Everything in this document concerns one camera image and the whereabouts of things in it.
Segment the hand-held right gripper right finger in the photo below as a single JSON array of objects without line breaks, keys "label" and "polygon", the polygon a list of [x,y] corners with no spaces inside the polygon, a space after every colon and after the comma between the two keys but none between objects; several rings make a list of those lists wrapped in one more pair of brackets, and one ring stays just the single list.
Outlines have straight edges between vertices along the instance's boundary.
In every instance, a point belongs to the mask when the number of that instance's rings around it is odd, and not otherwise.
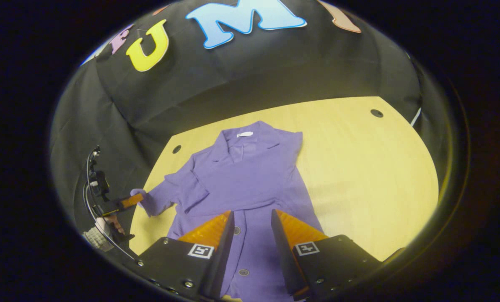
[{"label": "hand-held right gripper right finger", "polygon": [[274,209],[271,228],[285,287],[295,301],[344,301],[350,288],[382,262],[345,235],[329,237]]}]

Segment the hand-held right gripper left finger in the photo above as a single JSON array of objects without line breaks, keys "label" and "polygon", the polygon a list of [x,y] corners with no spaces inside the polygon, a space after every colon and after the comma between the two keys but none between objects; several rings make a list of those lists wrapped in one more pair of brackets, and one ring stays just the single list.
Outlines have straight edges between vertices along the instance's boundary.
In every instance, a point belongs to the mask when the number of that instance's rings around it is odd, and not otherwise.
[{"label": "hand-held right gripper left finger", "polygon": [[135,262],[135,274],[181,301],[218,301],[235,231],[225,211],[178,239],[162,237]]}]

